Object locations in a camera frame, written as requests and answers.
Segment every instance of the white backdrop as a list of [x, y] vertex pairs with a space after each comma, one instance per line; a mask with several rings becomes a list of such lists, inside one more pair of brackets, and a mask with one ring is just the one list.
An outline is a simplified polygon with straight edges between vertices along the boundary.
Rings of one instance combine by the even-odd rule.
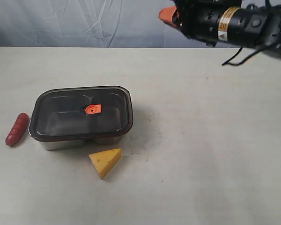
[[[252, 2], [264, 4], [245, 0], [243, 6]], [[0, 0], [0, 46], [206, 47], [158, 19], [170, 5], [169, 0]]]

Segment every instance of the orange valve tab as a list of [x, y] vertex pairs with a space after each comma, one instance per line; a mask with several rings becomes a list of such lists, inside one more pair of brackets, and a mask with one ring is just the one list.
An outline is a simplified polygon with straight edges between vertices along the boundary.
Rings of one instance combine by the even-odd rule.
[[101, 105], [89, 105], [86, 107], [85, 113], [89, 115], [101, 113]]

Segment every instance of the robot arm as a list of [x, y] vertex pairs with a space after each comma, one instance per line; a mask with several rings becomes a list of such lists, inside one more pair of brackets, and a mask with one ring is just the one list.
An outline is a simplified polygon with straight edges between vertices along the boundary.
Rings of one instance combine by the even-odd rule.
[[[254, 4], [241, 8], [242, 0], [174, 0], [175, 6], [163, 9], [159, 18], [187, 38], [216, 46], [225, 42], [240, 50], [222, 65], [239, 66], [259, 52], [281, 59], [281, 5]], [[242, 50], [256, 51], [239, 63], [231, 63]]]

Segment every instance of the food container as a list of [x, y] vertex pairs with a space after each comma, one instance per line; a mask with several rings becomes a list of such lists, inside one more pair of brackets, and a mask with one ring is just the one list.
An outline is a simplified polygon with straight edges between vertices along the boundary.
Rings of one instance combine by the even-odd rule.
[[132, 127], [129, 92], [118, 86], [50, 90], [36, 101], [29, 134], [47, 150], [75, 148], [86, 140], [114, 144]]

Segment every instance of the transparent lid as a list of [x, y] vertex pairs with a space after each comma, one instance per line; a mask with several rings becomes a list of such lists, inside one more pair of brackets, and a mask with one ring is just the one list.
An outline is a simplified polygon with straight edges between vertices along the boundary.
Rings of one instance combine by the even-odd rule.
[[132, 126], [129, 92], [116, 86], [51, 90], [35, 105], [30, 134], [39, 141], [119, 136]]

